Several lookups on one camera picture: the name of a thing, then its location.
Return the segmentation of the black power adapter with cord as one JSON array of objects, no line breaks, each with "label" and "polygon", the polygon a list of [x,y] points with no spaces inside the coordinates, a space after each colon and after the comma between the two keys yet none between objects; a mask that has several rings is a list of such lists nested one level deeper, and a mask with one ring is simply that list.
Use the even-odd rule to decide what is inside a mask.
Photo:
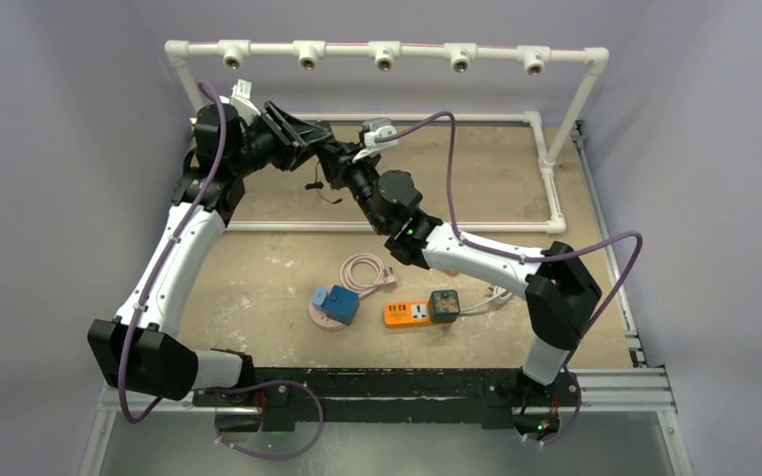
[{"label": "black power adapter with cord", "polygon": [[323,202],[328,203],[330,205],[338,205],[342,203],[343,202],[342,198],[330,199],[329,197],[323,194],[322,190],[325,188],[325,183],[323,182],[322,179],[323,179],[323,176],[322,176],[321,164],[317,163],[315,165],[314,180],[306,183],[304,185],[304,189],[313,190]]}]

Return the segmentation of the light blue USB charger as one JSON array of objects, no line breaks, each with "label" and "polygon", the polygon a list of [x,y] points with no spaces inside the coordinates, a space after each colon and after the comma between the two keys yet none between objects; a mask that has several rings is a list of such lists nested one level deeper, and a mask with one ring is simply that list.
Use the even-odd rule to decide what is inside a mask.
[{"label": "light blue USB charger", "polygon": [[323,308],[324,303],[328,297],[328,293],[329,287],[319,286],[315,288],[311,298],[311,304],[314,309],[321,310]]}]

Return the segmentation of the blue cube socket adapter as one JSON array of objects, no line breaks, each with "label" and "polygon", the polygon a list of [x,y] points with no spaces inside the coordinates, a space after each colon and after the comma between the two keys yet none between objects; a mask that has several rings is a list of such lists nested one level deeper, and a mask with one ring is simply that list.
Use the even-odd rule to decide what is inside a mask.
[{"label": "blue cube socket adapter", "polygon": [[326,318],[339,324],[351,325],[359,305],[360,296],[358,293],[341,286],[333,286],[321,308]]}]

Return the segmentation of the pink round socket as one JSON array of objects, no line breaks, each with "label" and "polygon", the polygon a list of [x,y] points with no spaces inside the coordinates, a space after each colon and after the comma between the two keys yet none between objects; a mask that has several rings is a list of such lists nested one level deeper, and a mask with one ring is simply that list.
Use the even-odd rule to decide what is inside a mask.
[{"label": "pink round socket", "polygon": [[338,331],[347,327],[346,324],[328,318],[325,313],[317,309],[312,302],[308,305],[309,316],[314,325],[325,331]]}]

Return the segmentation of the dark green cube plug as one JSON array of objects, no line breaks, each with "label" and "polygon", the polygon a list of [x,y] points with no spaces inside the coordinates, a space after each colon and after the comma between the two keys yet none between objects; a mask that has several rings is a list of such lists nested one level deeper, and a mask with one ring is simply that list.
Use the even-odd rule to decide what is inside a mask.
[{"label": "dark green cube plug", "polygon": [[429,319],[432,324],[451,324],[457,321],[461,306],[456,290],[436,290],[428,301]]}]

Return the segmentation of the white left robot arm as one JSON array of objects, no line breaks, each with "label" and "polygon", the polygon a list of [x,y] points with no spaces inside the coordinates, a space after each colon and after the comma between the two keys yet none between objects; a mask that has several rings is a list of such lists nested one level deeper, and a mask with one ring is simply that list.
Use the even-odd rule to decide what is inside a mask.
[{"label": "white left robot arm", "polygon": [[191,350],[177,336],[194,282],[245,193],[248,176],[272,166],[292,172],[333,143],[330,126],[304,121],[272,102],[242,115],[229,104],[200,108],[163,235],[134,291],[109,320],[92,322],[87,339],[108,385],[180,400],[217,388],[231,405],[255,396],[256,379],[239,352]]}]

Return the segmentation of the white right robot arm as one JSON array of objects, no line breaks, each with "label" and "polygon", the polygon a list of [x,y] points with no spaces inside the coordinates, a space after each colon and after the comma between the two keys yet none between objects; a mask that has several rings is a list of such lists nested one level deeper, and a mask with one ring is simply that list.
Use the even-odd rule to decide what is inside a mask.
[{"label": "white right robot arm", "polygon": [[602,297],[573,248],[558,241],[546,249],[526,248],[464,233],[421,209],[423,196],[409,173],[378,173],[376,160],[357,160],[357,153],[355,143],[319,147],[324,179],[334,189],[349,191],[401,264],[457,272],[522,298],[534,339],[517,389],[532,404],[551,396]]}]

